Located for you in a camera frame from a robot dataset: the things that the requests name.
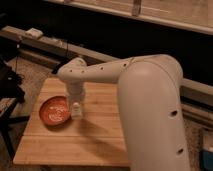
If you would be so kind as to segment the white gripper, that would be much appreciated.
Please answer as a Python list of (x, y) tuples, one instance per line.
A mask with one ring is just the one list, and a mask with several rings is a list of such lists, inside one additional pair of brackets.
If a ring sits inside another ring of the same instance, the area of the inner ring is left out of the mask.
[(85, 88), (83, 83), (69, 83), (66, 85), (69, 105), (81, 103), (85, 98)]

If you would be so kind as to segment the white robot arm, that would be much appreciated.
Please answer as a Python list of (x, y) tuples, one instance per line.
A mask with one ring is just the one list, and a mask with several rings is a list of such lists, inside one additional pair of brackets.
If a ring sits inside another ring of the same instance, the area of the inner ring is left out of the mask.
[(114, 83), (131, 171), (191, 171), (180, 86), (183, 71), (168, 55), (131, 57), (96, 65), (75, 58), (60, 67), (71, 102), (86, 82)]

